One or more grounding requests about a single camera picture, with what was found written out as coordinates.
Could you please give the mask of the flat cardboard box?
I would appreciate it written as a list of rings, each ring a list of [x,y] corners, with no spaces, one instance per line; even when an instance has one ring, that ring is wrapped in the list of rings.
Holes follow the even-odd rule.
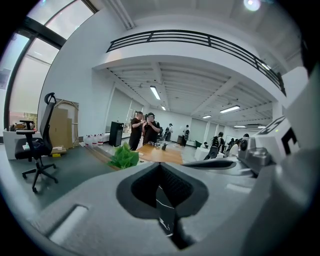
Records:
[[[61,157],[66,154],[67,150],[63,146],[53,147],[50,155],[54,158]]]

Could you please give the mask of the green potted plant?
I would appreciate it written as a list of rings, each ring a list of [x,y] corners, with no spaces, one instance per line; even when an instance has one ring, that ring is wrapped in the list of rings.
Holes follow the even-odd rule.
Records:
[[[118,168],[119,170],[124,170],[135,167],[138,164],[139,159],[139,153],[137,151],[132,151],[130,145],[125,142],[123,145],[115,148],[114,155],[107,164],[111,167]]]

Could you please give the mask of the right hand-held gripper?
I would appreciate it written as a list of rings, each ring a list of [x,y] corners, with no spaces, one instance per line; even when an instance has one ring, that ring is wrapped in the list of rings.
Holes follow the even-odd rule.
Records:
[[[320,63],[285,116],[255,138],[274,165],[264,167],[265,201],[249,237],[257,255],[320,255]],[[227,159],[189,162],[185,167],[222,175],[250,175]]]

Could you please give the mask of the black balcony railing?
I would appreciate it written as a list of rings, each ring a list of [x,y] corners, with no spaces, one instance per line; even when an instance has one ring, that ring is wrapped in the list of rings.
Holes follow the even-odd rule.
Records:
[[[112,40],[107,49],[111,52],[128,46],[155,43],[155,42],[178,42],[189,43],[212,48],[229,54],[255,68],[266,76],[284,95],[286,90],[281,74],[274,72],[263,60],[246,50],[245,48],[221,37],[208,33],[184,29],[157,29],[133,33]]]

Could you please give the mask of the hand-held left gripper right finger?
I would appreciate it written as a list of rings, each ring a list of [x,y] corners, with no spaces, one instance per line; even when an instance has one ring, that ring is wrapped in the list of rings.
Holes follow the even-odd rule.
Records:
[[[159,256],[254,256],[249,236],[266,200],[266,178],[233,176],[160,163],[164,172],[180,175],[193,191],[175,210],[174,237],[183,246]]]

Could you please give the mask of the brown cardboard sheet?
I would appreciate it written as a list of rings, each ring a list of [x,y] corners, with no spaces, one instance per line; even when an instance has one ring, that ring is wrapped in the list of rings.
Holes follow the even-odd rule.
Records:
[[[72,119],[68,117],[68,110],[55,107],[49,124],[49,136],[52,146],[63,147],[66,150],[72,148]]]

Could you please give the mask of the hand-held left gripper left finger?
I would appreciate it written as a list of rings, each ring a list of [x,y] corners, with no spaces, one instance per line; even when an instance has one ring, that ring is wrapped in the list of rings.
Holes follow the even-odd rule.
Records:
[[[179,250],[159,219],[131,215],[117,200],[118,185],[156,163],[90,178],[46,207],[32,226],[64,249],[81,256],[160,256]]]

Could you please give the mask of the row of water jugs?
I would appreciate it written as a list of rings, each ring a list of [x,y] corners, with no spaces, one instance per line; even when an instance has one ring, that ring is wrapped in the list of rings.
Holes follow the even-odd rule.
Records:
[[[103,134],[86,135],[84,137],[84,145],[89,148],[102,147],[104,144]]]

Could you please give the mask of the round ceiling light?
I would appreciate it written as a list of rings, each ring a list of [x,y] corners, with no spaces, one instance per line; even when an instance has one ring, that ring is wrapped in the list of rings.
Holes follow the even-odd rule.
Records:
[[[260,0],[243,0],[243,4],[251,12],[255,12],[261,7]]]

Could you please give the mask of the black mesh office chair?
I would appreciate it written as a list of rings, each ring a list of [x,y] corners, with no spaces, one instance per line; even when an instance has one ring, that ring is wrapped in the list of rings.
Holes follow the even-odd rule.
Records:
[[[41,138],[34,137],[36,132],[31,129],[31,124],[34,123],[31,120],[22,120],[21,122],[26,124],[27,129],[16,131],[17,135],[25,136],[25,138],[21,138],[16,142],[15,158],[17,160],[35,160],[36,168],[22,173],[22,177],[24,179],[27,178],[28,174],[34,174],[31,188],[35,194],[38,192],[36,189],[36,182],[39,175],[44,175],[52,179],[56,184],[58,183],[58,179],[56,177],[46,172],[46,169],[51,167],[56,169],[57,166],[54,163],[44,165],[42,162],[42,157],[50,156],[53,150],[53,144],[50,139],[50,120],[54,107],[57,103],[55,94],[53,92],[46,94],[44,97],[44,101],[46,103],[46,108],[39,128]]]

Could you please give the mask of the wooden table with white legs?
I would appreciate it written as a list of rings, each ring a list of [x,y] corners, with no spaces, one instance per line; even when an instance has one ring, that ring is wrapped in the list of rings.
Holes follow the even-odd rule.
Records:
[[[143,161],[175,163],[178,165],[183,164],[181,152],[168,147],[166,147],[165,150],[162,150],[160,147],[145,144],[136,151],[138,152],[140,159]]]

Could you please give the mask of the wooden canvas frame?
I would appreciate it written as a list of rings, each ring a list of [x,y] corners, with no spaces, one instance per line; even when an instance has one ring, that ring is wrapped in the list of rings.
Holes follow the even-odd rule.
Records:
[[[56,107],[59,109],[67,110],[66,118],[66,149],[73,149],[79,146],[79,128],[78,128],[78,115],[79,104],[74,101],[57,99]]]

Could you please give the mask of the glass window front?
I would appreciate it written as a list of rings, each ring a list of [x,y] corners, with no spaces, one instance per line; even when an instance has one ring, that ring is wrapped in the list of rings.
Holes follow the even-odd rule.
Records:
[[[20,118],[36,118],[41,91],[58,52],[100,0],[38,0],[0,60],[0,137]]]

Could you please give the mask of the black floor cabinet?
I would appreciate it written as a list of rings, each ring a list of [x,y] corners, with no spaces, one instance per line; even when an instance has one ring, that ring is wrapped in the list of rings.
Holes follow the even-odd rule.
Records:
[[[111,122],[110,132],[109,132],[109,145],[113,147],[118,147],[122,141],[122,134],[124,129],[124,123]]]

